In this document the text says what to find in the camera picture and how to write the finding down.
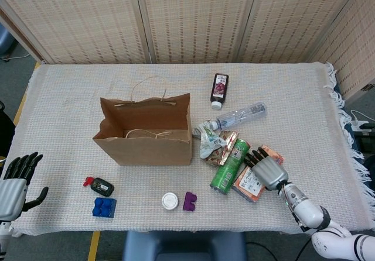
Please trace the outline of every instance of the blue lego brick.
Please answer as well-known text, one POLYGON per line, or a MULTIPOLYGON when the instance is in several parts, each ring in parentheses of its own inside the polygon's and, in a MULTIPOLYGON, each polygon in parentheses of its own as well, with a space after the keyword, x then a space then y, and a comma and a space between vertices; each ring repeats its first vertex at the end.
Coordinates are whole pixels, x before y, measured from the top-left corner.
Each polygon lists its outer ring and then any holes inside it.
POLYGON ((93 216, 113 218, 116 209, 114 198, 96 198, 93 216))

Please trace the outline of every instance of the brown paper bag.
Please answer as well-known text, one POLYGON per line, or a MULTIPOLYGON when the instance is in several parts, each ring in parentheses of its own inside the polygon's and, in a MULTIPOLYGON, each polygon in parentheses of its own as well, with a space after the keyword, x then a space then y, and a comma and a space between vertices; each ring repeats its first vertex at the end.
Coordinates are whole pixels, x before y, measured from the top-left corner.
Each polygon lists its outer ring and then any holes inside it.
POLYGON ((120 166, 190 164, 190 94, 100 104, 105 119, 93 139, 120 166))

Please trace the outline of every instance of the wall outlet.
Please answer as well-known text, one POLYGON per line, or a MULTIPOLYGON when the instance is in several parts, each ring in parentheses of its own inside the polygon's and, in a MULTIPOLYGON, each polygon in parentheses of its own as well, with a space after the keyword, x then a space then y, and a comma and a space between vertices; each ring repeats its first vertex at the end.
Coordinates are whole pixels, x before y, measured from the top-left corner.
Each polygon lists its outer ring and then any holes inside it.
POLYGON ((352 124, 352 130, 356 132, 371 132, 371 129, 360 129, 359 127, 368 121, 350 121, 352 124))

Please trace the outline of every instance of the tablecloth fringe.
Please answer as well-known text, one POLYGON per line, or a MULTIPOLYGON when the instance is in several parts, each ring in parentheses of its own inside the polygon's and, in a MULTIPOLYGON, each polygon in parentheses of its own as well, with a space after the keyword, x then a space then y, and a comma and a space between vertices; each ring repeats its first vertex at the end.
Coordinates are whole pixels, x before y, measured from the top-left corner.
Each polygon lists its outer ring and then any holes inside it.
POLYGON ((353 168, 357 171, 357 179, 361 186, 361 191, 364 195, 364 199, 369 205, 369 211, 371 214, 371 225, 372 228, 375 228, 375 192, 370 189, 368 186, 366 186, 364 183, 371 181, 371 178, 369 176, 370 172, 368 171, 367 168, 364 167, 357 159, 364 159, 364 156, 362 153, 354 150, 352 148, 352 145, 354 144, 354 139, 351 136, 351 134, 345 129, 345 126, 350 123, 352 120, 352 117, 348 115, 342 108, 345 105, 345 100, 342 98, 341 94, 336 92, 334 90, 336 84, 337 84, 337 79, 336 79, 336 72, 337 70, 334 69, 333 65, 331 63, 326 63, 326 68, 328 72, 328 77, 329 77, 329 85, 324 86, 325 88, 330 88, 331 92, 329 93, 330 97, 333 99, 334 103, 336 104, 338 108, 338 114, 339 114, 339 122, 340 126, 342 129, 342 132, 344 134, 345 139, 347 140, 347 145, 349 148, 349 154, 350 157, 352 158, 352 166, 353 168))

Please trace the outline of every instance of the soy sauce bottle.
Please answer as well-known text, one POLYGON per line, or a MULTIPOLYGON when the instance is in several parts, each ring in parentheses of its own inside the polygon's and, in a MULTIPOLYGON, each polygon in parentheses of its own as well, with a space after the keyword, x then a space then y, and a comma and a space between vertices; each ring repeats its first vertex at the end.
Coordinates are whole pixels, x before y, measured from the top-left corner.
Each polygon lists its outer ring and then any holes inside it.
POLYGON ((227 94, 229 76, 225 74, 215 74, 211 92, 211 107, 220 110, 227 94))

